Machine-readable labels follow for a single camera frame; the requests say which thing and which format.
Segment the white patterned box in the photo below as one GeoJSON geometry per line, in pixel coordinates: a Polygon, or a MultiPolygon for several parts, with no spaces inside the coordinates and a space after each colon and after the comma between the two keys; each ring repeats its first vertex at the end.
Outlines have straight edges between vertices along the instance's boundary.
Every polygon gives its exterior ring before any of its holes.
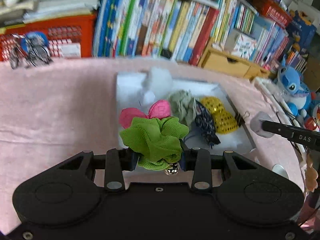
{"type": "Polygon", "coordinates": [[[224,50],[236,57],[249,60],[255,51],[257,41],[250,36],[232,29],[227,37],[224,50]]]}

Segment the pink striped tablecloth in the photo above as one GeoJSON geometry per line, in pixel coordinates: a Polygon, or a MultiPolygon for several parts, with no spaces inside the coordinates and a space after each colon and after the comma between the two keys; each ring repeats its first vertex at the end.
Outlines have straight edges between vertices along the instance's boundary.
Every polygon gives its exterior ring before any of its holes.
{"type": "Polygon", "coordinates": [[[167,69],[173,78],[219,83],[239,113],[268,110],[249,81],[156,60],[61,60],[1,68],[1,239],[309,239],[296,224],[302,176],[289,142],[248,131],[248,154],[210,154],[212,189],[148,183],[123,171],[125,190],[104,189],[119,136],[116,78],[167,69]],[[280,164],[286,179],[272,167],[280,164]]]}

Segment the navy floral pouch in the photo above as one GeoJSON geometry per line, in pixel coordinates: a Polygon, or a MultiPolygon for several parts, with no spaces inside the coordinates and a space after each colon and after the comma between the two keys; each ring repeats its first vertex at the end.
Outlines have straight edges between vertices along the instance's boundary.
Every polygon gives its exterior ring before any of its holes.
{"type": "Polygon", "coordinates": [[[216,135],[212,116],[196,98],[191,98],[187,104],[182,122],[189,127],[189,134],[183,139],[184,142],[200,135],[210,148],[221,143],[216,135]]]}

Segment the green and pink scrunchie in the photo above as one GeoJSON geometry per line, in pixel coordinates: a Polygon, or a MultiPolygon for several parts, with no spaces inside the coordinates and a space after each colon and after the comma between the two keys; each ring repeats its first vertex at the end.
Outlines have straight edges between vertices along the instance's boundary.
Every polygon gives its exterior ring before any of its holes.
{"type": "Polygon", "coordinates": [[[147,114],[134,107],[121,110],[119,124],[123,144],[140,154],[139,166],[167,175],[178,173],[183,152],[180,140],[189,134],[189,127],[172,116],[167,100],[156,101],[147,114]]]}

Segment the miniature bicycle model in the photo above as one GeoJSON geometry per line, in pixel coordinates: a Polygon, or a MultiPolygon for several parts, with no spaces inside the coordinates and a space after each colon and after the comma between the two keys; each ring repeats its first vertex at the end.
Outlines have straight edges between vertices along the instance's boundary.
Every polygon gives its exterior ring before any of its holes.
{"type": "Polygon", "coordinates": [[[32,31],[27,34],[11,35],[14,46],[9,54],[9,62],[12,69],[20,67],[25,61],[30,66],[48,65],[52,62],[49,52],[47,36],[40,31],[32,31]]]}

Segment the red basket on books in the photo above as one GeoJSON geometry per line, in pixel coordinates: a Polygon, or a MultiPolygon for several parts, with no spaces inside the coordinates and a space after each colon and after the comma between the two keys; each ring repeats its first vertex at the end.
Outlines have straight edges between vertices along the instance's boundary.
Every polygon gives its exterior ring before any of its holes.
{"type": "Polygon", "coordinates": [[[252,0],[252,5],[261,16],[273,20],[283,29],[286,29],[292,22],[289,13],[273,0],[252,0]]]}

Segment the row of upright books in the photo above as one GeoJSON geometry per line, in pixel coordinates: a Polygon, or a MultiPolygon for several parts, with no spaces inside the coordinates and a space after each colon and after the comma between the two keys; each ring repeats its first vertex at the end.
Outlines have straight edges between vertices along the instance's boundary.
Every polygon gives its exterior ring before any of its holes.
{"type": "Polygon", "coordinates": [[[209,39],[224,50],[232,29],[257,41],[248,61],[261,66],[277,59],[290,41],[301,55],[313,24],[304,12],[273,1],[292,17],[286,29],[261,16],[252,0],[101,0],[92,55],[161,56],[197,65],[209,39]]]}

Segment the black binder clip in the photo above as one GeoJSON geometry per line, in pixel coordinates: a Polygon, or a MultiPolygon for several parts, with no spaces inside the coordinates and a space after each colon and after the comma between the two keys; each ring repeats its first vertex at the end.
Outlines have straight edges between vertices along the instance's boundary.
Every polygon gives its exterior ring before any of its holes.
{"type": "Polygon", "coordinates": [[[246,123],[246,120],[249,118],[249,116],[250,116],[249,111],[245,111],[244,114],[240,114],[239,112],[236,112],[235,120],[238,127],[243,126],[246,123]]]}

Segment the white paper cup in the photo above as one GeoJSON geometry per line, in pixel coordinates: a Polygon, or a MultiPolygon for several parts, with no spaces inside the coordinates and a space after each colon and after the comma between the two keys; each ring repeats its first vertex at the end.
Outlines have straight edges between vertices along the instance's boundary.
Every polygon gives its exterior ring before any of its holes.
{"type": "Polygon", "coordinates": [[[272,167],[272,172],[274,172],[274,173],[276,173],[286,179],[289,179],[289,175],[287,174],[287,171],[280,164],[275,164],[272,167]]]}

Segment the red plastic crate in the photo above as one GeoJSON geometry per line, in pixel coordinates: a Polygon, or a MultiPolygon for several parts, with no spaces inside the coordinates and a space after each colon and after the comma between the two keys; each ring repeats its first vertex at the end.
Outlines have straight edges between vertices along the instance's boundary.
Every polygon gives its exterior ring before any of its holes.
{"type": "Polygon", "coordinates": [[[1,27],[1,61],[8,61],[12,34],[44,33],[52,57],[91,57],[95,14],[68,16],[27,24],[1,27]]]}

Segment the lilac soft cloth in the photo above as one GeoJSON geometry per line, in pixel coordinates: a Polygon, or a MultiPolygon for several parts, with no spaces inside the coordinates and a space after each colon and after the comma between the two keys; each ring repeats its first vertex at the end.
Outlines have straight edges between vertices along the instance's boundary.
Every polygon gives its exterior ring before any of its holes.
{"type": "Polygon", "coordinates": [[[263,138],[271,138],[274,133],[263,129],[263,122],[269,121],[273,123],[272,118],[265,112],[259,111],[250,121],[250,129],[258,136],[263,138]]]}

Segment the green floral cloth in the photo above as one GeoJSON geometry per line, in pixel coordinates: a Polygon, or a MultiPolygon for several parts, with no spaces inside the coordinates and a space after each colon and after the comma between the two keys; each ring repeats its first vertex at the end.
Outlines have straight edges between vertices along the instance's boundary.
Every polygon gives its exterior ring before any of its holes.
{"type": "Polygon", "coordinates": [[[179,90],[168,97],[171,113],[179,122],[190,127],[196,118],[196,99],[190,91],[179,90]]]}

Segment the red soda can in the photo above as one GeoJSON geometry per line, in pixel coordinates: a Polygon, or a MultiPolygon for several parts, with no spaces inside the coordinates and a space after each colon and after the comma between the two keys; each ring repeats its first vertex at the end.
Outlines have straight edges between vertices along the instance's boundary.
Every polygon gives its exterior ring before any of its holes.
{"type": "Polygon", "coordinates": [[[317,121],[312,116],[307,116],[304,119],[304,127],[310,131],[319,132],[319,126],[317,124],[317,121]]]}

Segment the blue Stitch plush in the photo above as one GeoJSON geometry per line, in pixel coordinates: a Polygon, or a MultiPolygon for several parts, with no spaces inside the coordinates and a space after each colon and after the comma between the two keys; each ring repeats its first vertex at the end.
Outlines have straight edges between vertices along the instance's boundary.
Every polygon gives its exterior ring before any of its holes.
{"type": "Polygon", "coordinates": [[[301,114],[305,117],[311,104],[311,92],[302,81],[300,73],[286,63],[286,56],[281,61],[274,83],[293,116],[301,114]]]}

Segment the wooden drawer organizer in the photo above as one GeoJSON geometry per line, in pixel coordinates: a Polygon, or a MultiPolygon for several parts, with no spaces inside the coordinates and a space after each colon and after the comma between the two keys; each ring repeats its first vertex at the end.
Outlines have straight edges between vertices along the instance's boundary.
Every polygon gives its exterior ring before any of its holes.
{"type": "Polygon", "coordinates": [[[250,81],[255,77],[266,79],[274,79],[276,77],[275,74],[256,63],[221,51],[219,47],[216,49],[212,37],[209,39],[197,66],[202,69],[248,79],[250,81]]]}

